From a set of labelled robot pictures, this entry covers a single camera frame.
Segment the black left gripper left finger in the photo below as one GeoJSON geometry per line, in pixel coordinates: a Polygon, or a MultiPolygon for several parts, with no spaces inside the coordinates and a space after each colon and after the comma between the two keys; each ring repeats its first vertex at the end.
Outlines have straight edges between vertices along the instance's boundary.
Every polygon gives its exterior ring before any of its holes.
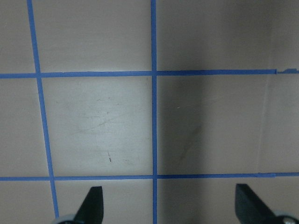
{"type": "Polygon", "coordinates": [[[102,187],[91,187],[73,222],[75,224],[101,224],[104,216],[102,187]]]}

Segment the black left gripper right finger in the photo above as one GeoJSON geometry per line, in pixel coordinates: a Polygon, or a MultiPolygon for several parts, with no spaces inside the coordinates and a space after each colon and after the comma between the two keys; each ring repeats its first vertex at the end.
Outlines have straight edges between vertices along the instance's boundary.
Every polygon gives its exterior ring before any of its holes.
{"type": "Polygon", "coordinates": [[[283,224],[247,184],[236,184],[235,214],[241,224],[283,224]]]}

